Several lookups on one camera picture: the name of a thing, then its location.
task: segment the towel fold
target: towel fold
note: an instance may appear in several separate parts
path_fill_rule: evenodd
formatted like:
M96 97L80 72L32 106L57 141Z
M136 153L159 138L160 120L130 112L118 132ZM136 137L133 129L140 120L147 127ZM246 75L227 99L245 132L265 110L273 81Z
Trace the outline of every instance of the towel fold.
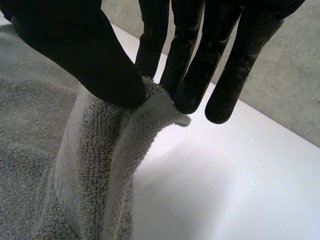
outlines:
M144 82L135 110L81 86L57 154L0 139L0 239L132 239L133 174L159 131L190 122Z

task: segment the gloved hand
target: gloved hand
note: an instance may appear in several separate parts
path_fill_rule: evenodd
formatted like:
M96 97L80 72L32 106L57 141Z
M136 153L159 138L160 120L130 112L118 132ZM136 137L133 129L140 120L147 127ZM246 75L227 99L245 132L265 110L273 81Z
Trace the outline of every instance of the gloved hand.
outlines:
M145 86L101 11L101 0L1 0L21 39L76 77L96 97L134 108Z
M262 48L284 18L304 0L172 0L175 33L160 85L182 113L195 112L202 101L238 19L236 39L223 73L205 108L209 121L226 122ZM135 65L153 77L164 46L170 0L139 0L144 31ZM204 10L202 38L189 68Z

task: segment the black glove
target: black glove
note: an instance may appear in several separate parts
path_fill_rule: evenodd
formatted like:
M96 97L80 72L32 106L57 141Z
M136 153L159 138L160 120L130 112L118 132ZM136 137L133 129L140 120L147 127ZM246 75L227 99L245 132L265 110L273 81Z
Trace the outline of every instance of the black glove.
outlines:
M93 95L141 105L145 86L101 11L100 0L2 0L21 39L76 77Z
M238 19L236 39L206 106L207 119L226 122L263 46L304 0L172 0L175 34L160 84L185 114L195 112ZM135 65L153 77L167 37L169 0L139 0L144 32ZM204 9L202 38L189 69Z

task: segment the finger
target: finger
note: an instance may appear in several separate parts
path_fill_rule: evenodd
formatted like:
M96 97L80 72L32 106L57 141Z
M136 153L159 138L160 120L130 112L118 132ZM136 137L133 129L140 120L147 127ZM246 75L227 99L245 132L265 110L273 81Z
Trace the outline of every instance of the finger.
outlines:
M96 97L124 108L137 107L145 100L144 83L107 17L101 10L97 16L95 25L71 35L27 31L15 18L12 24L23 41L76 77Z
M205 0L172 0L175 33L160 85L173 98L195 48Z
M153 78L164 47L169 22L170 0L139 0L144 23L135 66L141 76Z
M205 2L200 45L174 98L182 113L192 114L199 107L241 11L229 2Z
M267 14L243 10L231 54L205 108L209 121L223 124L230 118L262 48L283 22Z

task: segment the concrete wall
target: concrete wall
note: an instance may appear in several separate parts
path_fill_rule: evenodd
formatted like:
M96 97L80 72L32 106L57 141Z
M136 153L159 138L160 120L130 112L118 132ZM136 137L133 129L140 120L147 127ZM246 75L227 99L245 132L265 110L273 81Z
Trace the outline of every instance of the concrete wall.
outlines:
M113 24L140 37L143 22L138 0L104 0L102 9ZM235 32L213 83L223 70ZM164 54L173 36L171 11ZM285 20L260 54L240 99L320 147L320 0L307 0Z

